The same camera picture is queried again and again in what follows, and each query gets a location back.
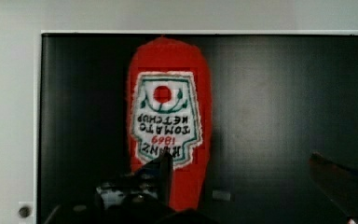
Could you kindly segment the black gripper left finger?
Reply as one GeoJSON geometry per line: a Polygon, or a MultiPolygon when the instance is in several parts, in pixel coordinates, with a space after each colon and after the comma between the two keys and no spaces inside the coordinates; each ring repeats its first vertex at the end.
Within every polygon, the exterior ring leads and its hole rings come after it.
{"type": "Polygon", "coordinates": [[[103,210],[121,206],[132,196],[147,196],[168,204],[171,193],[172,155],[163,152],[131,174],[104,180],[95,188],[95,204],[103,210]]]}

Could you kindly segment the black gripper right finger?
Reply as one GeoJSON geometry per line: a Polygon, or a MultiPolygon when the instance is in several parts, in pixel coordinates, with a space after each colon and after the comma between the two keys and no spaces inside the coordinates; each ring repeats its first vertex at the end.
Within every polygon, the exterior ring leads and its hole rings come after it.
{"type": "Polygon", "coordinates": [[[309,158],[310,178],[347,217],[358,224],[358,170],[325,158],[318,152],[309,158]]]}

